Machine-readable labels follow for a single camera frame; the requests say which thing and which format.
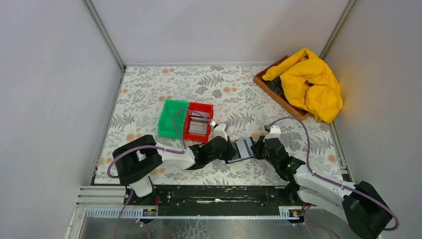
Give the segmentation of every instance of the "yellow fabric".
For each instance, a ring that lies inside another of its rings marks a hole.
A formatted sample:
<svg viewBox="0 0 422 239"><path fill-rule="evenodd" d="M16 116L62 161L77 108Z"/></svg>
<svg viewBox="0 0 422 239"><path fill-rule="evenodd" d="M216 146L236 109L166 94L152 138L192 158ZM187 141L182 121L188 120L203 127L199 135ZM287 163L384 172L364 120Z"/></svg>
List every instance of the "yellow fabric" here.
<svg viewBox="0 0 422 239"><path fill-rule="evenodd" d="M329 66L304 48L262 76L272 81L280 76L289 103L314 114L318 121L331 123L341 108L340 85Z"/></svg>

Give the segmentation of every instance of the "wall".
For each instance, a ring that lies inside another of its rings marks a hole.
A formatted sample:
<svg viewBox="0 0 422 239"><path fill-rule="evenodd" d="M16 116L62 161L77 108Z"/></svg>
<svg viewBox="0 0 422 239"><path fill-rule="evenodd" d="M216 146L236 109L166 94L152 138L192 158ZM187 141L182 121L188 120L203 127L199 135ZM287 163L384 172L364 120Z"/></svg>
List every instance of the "wall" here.
<svg viewBox="0 0 422 239"><path fill-rule="evenodd" d="M119 80L81 0L0 2L0 238L62 238Z"/></svg>
<svg viewBox="0 0 422 239"><path fill-rule="evenodd" d="M347 0L94 0L126 64L268 64L319 54Z"/></svg>
<svg viewBox="0 0 422 239"><path fill-rule="evenodd" d="M384 239L420 238L421 11L419 0L358 1L327 58L342 87L335 123L355 179L373 184L401 220Z"/></svg>

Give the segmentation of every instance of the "wooden box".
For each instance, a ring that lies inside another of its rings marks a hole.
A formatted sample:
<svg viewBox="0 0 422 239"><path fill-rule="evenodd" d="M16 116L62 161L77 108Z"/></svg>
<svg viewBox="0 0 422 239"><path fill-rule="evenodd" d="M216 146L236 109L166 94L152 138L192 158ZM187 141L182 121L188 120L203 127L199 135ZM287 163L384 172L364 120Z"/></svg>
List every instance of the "wooden box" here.
<svg viewBox="0 0 422 239"><path fill-rule="evenodd" d="M265 70L261 71L260 73L256 74L253 78L253 82L255 82L256 85L259 86L265 93L267 93L273 100L275 100L279 105L281 105L287 112L289 112L293 117L296 117L300 120L304 120L306 117L308 117L311 113L307 112L305 110L299 109L297 107L294 107L289 104L286 97L284 96L284 93L276 94L275 92L271 91L270 88L264 83L262 80L262 76L267 73L267 70L272 66L278 66L280 63L282 63L284 60L286 60L289 56L285 56L281 58L280 60L274 62L271 66L267 67Z"/></svg>

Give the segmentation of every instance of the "floral pattern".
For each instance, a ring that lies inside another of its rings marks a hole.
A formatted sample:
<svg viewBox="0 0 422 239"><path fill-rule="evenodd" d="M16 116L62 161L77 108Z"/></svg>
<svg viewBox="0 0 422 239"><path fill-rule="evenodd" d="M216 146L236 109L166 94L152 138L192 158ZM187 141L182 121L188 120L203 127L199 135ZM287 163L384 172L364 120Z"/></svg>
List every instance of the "floral pattern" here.
<svg viewBox="0 0 422 239"><path fill-rule="evenodd" d="M111 119L104 150L98 161L95 184L119 184L108 178L111 152L142 135L168 146L182 147L174 138L159 137L158 120L166 99L214 105L214 120L228 125L232 139L265 135L264 125L289 114L265 94L253 76L260 66L178 66L128 67ZM304 120L311 137L311 166L320 172L341 179L329 127L313 117ZM306 136L294 120L277 124L281 142L296 158L306 158ZM198 142L187 141L188 145ZM264 160L248 159L233 164L216 160L200 170L158 167L149 176L154 184L182 185L286 185L274 168Z"/></svg>

